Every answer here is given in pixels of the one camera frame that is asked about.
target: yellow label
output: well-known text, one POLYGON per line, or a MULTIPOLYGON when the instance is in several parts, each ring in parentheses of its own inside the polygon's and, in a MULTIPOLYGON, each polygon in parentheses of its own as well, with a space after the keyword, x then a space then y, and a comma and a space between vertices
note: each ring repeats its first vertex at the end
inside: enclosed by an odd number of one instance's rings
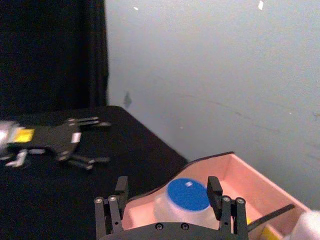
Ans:
POLYGON ((14 137, 15 143, 30 142, 34 136, 34 129, 19 129, 14 137))

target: light blue wall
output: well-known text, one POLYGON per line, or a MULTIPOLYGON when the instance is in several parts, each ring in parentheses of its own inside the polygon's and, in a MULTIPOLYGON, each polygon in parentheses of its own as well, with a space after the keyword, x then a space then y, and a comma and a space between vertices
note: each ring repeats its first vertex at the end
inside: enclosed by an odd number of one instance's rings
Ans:
POLYGON ((235 151, 320 209, 320 3, 258 3, 108 0, 110 104, 129 92, 190 161, 235 151))

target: yellow object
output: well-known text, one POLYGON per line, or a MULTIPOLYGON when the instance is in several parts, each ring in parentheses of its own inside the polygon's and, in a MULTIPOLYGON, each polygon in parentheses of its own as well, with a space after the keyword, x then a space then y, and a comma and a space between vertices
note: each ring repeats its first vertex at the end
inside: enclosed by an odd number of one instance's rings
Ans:
POLYGON ((280 240, 267 226, 263 229, 261 239, 265 240, 280 240))
POLYGON ((34 136, 34 129, 24 129, 21 128, 17 131, 14 142, 15 143, 27 143, 30 142, 32 137, 34 136))
MULTIPOLYGON (((246 218, 246 224, 250 224, 252 220, 247 217, 246 218)), ((262 233, 260 240, 280 240, 269 228, 268 226, 265 226, 262 233)))

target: black table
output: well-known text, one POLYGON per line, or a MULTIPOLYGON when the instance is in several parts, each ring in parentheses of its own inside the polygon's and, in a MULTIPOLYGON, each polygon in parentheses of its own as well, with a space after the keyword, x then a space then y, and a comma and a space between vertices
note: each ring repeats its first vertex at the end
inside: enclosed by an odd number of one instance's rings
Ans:
POLYGON ((0 239, 94 240, 94 199, 113 194, 119 176, 128 176, 131 198, 165 184, 187 163, 117 106, 10 119, 21 125, 58 125, 67 118, 93 116, 112 126, 105 132, 84 132, 77 153, 111 161, 96 164, 91 172, 61 167, 51 155, 29 155, 25 169, 4 167, 0 161, 0 239))

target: blue bottle cap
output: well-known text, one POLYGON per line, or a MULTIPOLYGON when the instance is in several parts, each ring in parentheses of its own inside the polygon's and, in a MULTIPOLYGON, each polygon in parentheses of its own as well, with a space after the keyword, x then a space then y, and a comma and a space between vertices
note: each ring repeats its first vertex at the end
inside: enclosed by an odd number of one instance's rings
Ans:
POLYGON ((209 207, 209 199, 205 186, 191 178, 172 180, 166 192, 169 200, 184 210, 195 212, 209 207))

